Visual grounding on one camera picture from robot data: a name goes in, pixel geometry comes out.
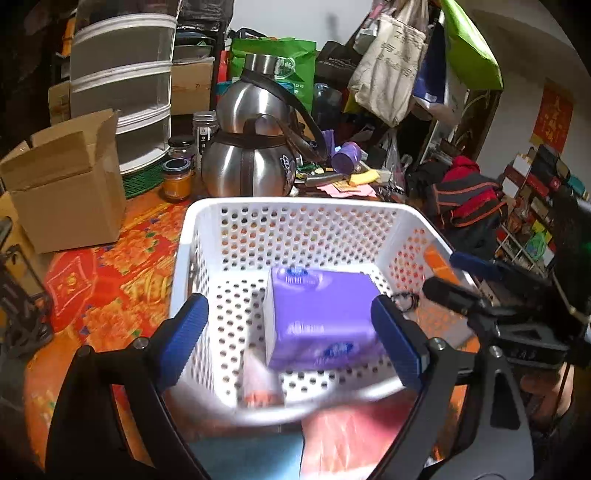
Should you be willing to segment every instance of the hand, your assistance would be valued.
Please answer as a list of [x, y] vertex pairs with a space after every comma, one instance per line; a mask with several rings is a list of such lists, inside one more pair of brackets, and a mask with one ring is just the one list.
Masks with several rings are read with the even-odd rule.
[[[543, 398], [540, 407], [531, 417], [541, 427], [550, 426], [565, 370], [566, 364], [562, 366], [559, 372], [536, 372], [535, 374], [526, 374], [521, 377], [521, 388], [524, 391]], [[558, 417], [564, 415], [570, 407], [573, 394], [573, 375], [574, 367], [571, 366], [558, 404], [558, 410], [556, 412]]]

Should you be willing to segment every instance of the plastic bag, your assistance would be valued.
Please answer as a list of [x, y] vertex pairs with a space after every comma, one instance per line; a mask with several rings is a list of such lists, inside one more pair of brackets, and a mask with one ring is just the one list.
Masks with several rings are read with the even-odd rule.
[[396, 140], [396, 129], [391, 128], [386, 132], [379, 142], [379, 146], [386, 152], [386, 162], [384, 168], [388, 170], [391, 176], [391, 182], [405, 190], [404, 172], [398, 153], [398, 142]]
[[275, 80], [294, 85], [294, 95], [308, 111], [312, 110], [316, 42], [297, 38], [235, 38], [230, 47], [230, 78], [239, 77], [248, 53], [273, 55], [281, 59]]
[[502, 90], [503, 78], [482, 34], [454, 0], [441, 0], [445, 14], [447, 61], [470, 90]]

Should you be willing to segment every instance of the glass jar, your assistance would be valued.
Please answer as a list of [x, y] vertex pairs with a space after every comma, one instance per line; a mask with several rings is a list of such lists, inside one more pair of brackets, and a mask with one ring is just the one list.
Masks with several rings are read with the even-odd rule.
[[191, 195], [191, 162], [186, 158], [171, 158], [162, 164], [164, 196], [178, 202]]
[[170, 158], [185, 158], [195, 170], [195, 139], [191, 135], [176, 135], [168, 139]]
[[205, 151], [205, 146], [218, 128], [215, 110], [195, 112], [193, 114], [193, 136], [196, 145], [195, 168], [198, 173], [201, 172], [201, 157]]

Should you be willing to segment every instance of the stainless steel kettle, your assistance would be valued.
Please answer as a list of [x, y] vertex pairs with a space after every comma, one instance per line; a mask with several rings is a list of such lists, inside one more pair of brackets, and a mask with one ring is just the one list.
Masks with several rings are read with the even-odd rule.
[[[220, 98], [220, 129], [201, 160], [201, 175], [212, 196], [282, 196], [296, 175], [296, 153], [326, 161], [326, 144], [301, 102], [272, 78], [277, 57], [248, 54], [240, 80]], [[315, 153], [298, 134], [295, 111], [319, 146]]]

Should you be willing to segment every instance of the purple tissue pack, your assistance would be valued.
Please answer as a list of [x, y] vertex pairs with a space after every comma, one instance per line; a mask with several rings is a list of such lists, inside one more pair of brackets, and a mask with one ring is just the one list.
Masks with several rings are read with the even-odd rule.
[[328, 370], [378, 359], [384, 347], [371, 323], [378, 295], [366, 274], [271, 268], [263, 301], [267, 365]]

